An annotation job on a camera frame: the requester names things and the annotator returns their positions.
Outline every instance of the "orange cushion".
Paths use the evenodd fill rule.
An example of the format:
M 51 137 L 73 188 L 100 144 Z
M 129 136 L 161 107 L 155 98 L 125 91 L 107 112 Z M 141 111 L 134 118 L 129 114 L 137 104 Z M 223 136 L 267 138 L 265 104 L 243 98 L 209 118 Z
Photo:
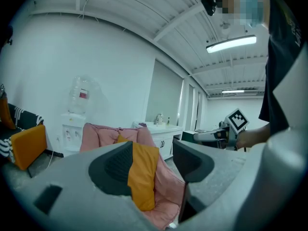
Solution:
M 119 135 L 117 142 L 127 139 Z M 131 188 L 132 199 L 141 211 L 155 207 L 154 177 L 159 157 L 157 147 L 141 145 L 133 142 L 133 163 L 128 174 L 128 186 Z
M 9 129 L 16 129 L 15 124 L 12 121 L 8 99 L 6 97 L 0 98 L 0 119 L 4 126 Z

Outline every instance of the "ceiling light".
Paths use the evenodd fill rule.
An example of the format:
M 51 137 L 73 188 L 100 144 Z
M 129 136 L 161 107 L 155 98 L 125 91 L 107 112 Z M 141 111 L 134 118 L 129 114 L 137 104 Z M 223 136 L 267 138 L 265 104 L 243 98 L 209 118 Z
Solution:
M 223 90 L 222 93 L 243 93 L 244 90 Z
M 206 50 L 208 53 L 213 53 L 217 51 L 221 51 L 224 49 L 241 46 L 241 45 L 247 45 L 247 44 L 255 44 L 257 42 L 257 38 L 255 35 L 250 36 L 244 36 L 239 38 L 233 38 L 226 41 L 222 41 L 216 44 L 212 44 L 207 46 Z

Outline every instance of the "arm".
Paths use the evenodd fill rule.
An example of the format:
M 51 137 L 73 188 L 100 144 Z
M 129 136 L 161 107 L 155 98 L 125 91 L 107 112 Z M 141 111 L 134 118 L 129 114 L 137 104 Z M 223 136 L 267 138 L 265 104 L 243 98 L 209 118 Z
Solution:
M 243 147 L 252 147 L 255 144 L 264 143 L 270 137 L 269 123 L 264 127 L 255 130 L 246 130 L 239 134 L 236 146 L 238 149 Z

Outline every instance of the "ceiling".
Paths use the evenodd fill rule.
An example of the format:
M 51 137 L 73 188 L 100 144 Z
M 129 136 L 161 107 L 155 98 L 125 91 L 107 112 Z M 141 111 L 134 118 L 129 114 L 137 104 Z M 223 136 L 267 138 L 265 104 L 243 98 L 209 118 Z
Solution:
M 266 29 L 231 26 L 223 33 L 222 15 L 208 16 L 200 0 L 34 0 L 34 5 L 31 14 L 84 14 L 140 35 L 178 62 L 210 98 L 222 97 L 222 90 L 245 89 L 243 98 L 264 94 Z M 252 34 L 254 45 L 206 51 L 210 44 Z

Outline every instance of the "face mask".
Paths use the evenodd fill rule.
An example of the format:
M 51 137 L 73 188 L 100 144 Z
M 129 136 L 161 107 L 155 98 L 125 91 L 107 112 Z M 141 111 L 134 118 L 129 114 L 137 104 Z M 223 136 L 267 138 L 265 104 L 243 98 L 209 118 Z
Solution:
M 240 0 L 240 24 L 255 27 L 263 22 L 263 3 L 258 0 Z

